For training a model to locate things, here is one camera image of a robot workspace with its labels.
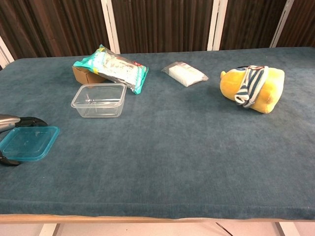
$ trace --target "plastic bag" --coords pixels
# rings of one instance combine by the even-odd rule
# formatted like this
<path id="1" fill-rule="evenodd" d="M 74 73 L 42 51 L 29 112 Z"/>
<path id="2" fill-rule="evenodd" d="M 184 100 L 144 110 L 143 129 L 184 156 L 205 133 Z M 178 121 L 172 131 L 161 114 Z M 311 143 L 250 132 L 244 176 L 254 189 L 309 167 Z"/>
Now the plastic bag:
<path id="1" fill-rule="evenodd" d="M 162 71 L 186 87 L 208 80 L 204 73 L 184 62 L 174 62 L 163 68 Z"/>
<path id="2" fill-rule="evenodd" d="M 113 82 L 125 84 L 135 94 L 141 92 L 148 68 L 123 58 L 100 45 L 91 56 L 76 61 L 74 67 L 84 67 Z"/>

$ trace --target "dark brown curtain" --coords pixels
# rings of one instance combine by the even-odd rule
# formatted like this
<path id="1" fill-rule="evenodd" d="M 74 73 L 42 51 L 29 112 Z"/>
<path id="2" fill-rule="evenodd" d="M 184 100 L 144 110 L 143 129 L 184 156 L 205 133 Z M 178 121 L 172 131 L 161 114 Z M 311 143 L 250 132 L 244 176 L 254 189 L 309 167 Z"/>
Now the dark brown curtain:
<path id="1" fill-rule="evenodd" d="M 229 0 L 220 50 L 268 48 L 286 0 Z"/>
<path id="2" fill-rule="evenodd" d="M 315 47 L 315 0 L 295 0 L 277 47 Z"/>
<path id="3" fill-rule="evenodd" d="M 213 0 L 112 0 L 121 53 L 206 50 Z"/>
<path id="4" fill-rule="evenodd" d="M 14 59 L 109 47 L 100 0 L 1 0 L 0 35 Z"/>

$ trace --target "white floor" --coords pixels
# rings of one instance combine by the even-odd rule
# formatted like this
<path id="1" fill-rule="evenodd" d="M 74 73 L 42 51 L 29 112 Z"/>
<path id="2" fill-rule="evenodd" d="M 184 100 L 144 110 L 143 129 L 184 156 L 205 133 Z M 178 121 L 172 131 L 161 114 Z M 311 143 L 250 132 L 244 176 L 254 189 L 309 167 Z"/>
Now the white floor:
<path id="1" fill-rule="evenodd" d="M 269 222 L 223 220 L 219 223 L 233 236 L 282 236 Z M 42 224 L 0 225 L 0 236 L 38 236 Z M 315 223 L 298 222 L 300 236 L 315 236 Z M 56 236 L 229 236 L 214 222 L 61 224 Z"/>

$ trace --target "stuffed toy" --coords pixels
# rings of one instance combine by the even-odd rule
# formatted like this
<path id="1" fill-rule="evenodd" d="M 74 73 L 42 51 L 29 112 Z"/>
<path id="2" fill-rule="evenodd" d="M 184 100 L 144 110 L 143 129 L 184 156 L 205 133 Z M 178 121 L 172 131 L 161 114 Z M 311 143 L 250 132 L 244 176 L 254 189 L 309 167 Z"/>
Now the stuffed toy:
<path id="1" fill-rule="evenodd" d="M 284 88 L 284 71 L 268 66 L 241 66 L 221 72 L 222 94 L 245 108 L 270 113 Z"/>

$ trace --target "striped fabric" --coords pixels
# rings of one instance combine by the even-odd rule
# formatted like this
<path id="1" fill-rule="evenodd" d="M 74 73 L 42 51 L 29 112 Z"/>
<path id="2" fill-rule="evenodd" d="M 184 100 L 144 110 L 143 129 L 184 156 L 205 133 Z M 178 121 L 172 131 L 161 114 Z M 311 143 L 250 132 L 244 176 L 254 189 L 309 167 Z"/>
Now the striped fabric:
<path id="1" fill-rule="evenodd" d="M 237 105 L 249 108 L 255 103 L 268 76 L 268 66 L 247 66 L 241 87 L 234 98 Z"/>

